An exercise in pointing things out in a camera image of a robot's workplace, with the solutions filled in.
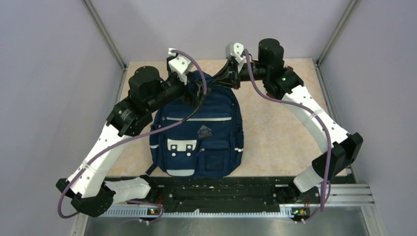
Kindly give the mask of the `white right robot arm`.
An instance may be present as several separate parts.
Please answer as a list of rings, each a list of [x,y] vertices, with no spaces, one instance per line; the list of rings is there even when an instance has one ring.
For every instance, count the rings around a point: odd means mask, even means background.
[[[289,198],[301,203],[308,191],[326,184],[355,162],[363,144],[359,133],[351,134],[315,101],[300,76],[283,60],[284,48],[279,41],[266,38],[258,44],[258,58],[251,60],[244,46],[234,42],[226,46],[224,67],[214,75],[214,84],[238,89],[241,82],[261,80],[265,98],[279,100],[308,130],[322,154],[290,183]]]

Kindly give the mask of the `navy blue student backpack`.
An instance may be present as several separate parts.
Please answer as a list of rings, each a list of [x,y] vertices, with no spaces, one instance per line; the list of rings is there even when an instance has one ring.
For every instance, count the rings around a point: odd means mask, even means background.
[[[240,166],[243,121],[230,88],[216,86],[204,74],[208,94],[201,108],[184,123],[150,135],[152,165],[173,177],[225,177]]]

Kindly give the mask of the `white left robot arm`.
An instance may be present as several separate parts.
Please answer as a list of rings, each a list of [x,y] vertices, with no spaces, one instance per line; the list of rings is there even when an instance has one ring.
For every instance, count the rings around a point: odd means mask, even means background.
[[[190,83],[198,85],[194,101],[196,107],[186,117],[167,126],[144,132],[151,124],[153,113],[178,98],[193,101]],[[65,197],[70,199],[76,214],[98,217],[112,205],[133,199],[152,203],[158,191],[142,177],[130,180],[107,182],[106,177],[128,143],[147,136],[174,129],[189,121],[204,103],[208,94],[208,80],[205,72],[198,67],[196,71],[184,72],[169,70],[168,78],[162,79],[157,68],[143,66],[128,79],[128,95],[117,103],[106,118],[98,140],[82,161],[78,169],[67,178],[61,178],[56,188],[61,195],[57,212],[62,212]]]

